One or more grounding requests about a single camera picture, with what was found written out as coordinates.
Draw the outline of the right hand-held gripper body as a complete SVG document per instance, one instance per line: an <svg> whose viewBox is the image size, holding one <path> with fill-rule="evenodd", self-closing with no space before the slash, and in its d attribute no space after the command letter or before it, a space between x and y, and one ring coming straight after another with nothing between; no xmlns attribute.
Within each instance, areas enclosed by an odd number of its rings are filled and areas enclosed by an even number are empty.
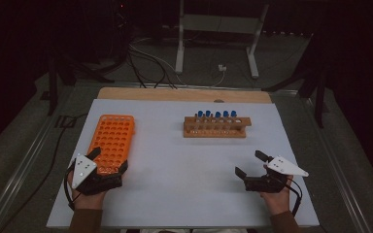
<svg viewBox="0 0 373 233"><path fill-rule="evenodd" d="M271 162L266 163L265 175L247 176L243 182L247 191L278 193L287 185L287 176L308 177L309 173L289 160L277 156L273 157Z"/></svg>

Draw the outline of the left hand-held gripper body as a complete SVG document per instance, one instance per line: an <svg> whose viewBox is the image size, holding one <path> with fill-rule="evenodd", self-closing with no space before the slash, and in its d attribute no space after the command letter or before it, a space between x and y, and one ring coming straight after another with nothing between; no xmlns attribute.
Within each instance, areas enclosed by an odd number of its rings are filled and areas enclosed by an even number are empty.
<svg viewBox="0 0 373 233"><path fill-rule="evenodd" d="M97 173L97 164L85 155L75 160L72 187L84 195L94 195L121 187L121 174L102 176Z"/></svg>

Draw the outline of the orange plastic tube rack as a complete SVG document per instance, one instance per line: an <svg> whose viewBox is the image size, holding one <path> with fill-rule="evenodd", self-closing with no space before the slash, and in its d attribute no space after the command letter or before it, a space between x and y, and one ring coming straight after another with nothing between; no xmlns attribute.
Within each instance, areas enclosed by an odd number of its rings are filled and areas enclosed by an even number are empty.
<svg viewBox="0 0 373 233"><path fill-rule="evenodd" d="M88 148L88 152L101 148L101 153L93 160L99 175L118 172L119 166L127 160L134 133L133 116L103 115L99 118Z"/></svg>

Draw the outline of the wooden test tube rack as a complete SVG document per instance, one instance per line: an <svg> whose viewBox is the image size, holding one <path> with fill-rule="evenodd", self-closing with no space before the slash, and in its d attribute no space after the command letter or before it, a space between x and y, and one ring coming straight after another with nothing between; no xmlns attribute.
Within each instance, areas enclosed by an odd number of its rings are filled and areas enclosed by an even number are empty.
<svg viewBox="0 0 373 233"><path fill-rule="evenodd" d="M185 138L246 138L246 128L252 125L249 117L186 116Z"/></svg>

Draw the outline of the person's right hand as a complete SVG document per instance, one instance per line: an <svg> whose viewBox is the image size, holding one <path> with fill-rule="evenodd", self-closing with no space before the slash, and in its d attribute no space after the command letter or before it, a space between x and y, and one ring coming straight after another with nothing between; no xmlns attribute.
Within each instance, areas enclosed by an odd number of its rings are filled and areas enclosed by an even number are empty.
<svg viewBox="0 0 373 233"><path fill-rule="evenodd" d="M264 200L269 213L272 216L289 211L289 196L292 176L287 176L287 185L278 193L260 192L260 197Z"/></svg>

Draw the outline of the person's left hand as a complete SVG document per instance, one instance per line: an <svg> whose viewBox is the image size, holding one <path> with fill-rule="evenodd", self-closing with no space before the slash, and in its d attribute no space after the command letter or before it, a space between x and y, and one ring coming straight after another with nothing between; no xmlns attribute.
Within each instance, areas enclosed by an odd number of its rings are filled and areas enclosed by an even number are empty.
<svg viewBox="0 0 373 233"><path fill-rule="evenodd" d="M81 194L76 189L72 188L72 199L74 200L75 210L102 210L106 191L94 195Z"/></svg>

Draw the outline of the white table mat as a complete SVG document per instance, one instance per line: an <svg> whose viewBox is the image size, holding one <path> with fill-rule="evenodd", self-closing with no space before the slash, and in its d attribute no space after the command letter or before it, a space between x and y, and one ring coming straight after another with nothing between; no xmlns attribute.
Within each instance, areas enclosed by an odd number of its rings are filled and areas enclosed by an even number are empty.
<svg viewBox="0 0 373 233"><path fill-rule="evenodd" d="M198 111L234 111L252 121L244 139L191 139L186 116ZM295 159L273 104L178 101L93 101L75 152L88 150L98 119L105 114L135 119L123 184L104 201L105 228L256 228L270 224L256 192L248 192L235 171L260 177L258 150Z"/></svg>

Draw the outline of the black tripod stand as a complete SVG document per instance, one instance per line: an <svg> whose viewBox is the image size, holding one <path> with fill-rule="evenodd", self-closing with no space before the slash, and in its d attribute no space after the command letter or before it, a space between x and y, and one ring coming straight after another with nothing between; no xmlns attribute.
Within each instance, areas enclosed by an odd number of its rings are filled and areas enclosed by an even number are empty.
<svg viewBox="0 0 373 233"><path fill-rule="evenodd" d="M326 44L327 40L322 37L321 33L314 33L292 75L279 83L262 89L262 91L275 92L302 80L303 83L297 90L297 94L300 98L310 98L312 94L315 94L314 119L319 128L323 128L322 112L327 71L323 59Z"/></svg>
<svg viewBox="0 0 373 233"><path fill-rule="evenodd" d="M101 83L111 83L112 80L108 80L103 76L99 75L95 71L84 66L82 63L73 59L67 54L49 53L48 54L48 67L49 67L49 91L44 95L46 99L50 101L48 115L52 116L59 101L57 91L57 80L61 79L66 85L73 85L76 82L76 77L73 73L73 69L77 69L91 78Z"/></svg>

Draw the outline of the grey metal stand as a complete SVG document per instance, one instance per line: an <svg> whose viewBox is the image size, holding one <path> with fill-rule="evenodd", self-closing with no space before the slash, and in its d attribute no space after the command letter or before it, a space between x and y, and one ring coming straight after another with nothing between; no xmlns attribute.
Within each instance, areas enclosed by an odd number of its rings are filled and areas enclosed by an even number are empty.
<svg viewBox="0 0 373 233"><path fill-rule="evenodd" d="M175 73L182 74L184 70L186 30L199 32L222 32L251 34L253 42L246 47L246 55L253 79L259 77L259 71L254 53L257 47L263 24L269 10L269 4L263 3L258 17L225 17L213 15L194 15L185 13L185 0L180 0L178 49L175 62Z"/></svg>

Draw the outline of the black floor bracket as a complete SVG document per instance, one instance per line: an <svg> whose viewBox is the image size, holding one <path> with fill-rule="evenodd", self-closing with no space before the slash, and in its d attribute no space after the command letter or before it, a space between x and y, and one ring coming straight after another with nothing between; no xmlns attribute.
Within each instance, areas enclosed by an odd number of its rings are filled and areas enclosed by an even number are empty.
<svg viewBox="0 0 373 233"><path fill-rule="evenodd" d="M55 128L74 128L77 119L74 116L59 116L56 123Z"/></svg>

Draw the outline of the metal floor rail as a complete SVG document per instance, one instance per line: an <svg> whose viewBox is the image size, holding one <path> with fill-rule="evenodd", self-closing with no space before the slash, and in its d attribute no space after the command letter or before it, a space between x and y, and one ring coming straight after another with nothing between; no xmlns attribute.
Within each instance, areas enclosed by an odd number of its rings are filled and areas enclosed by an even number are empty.
<svg viewBox="0 0 373 233"><path fill-rule="evenodd" d="M357 233L373 233L368 220L363 214L362 208L356 199L356 195L350 186L348 179L342 169L341 163L338 161L338 155L331 140L329 139L327 130L324 127L319 127L315 119L315 105L308 98L300 99L304 111L308 119L312 122L319 141L323 146L324 158L327 161L331 175L338 187L344 205L349 213L349 216L354 224Z"/></svg>
<svg viewBox="0 0 373 233"><path fill-rule="evenodd" d="M32 99L0 135L0 227L67 100L49 115L49 102Z"/></svg>

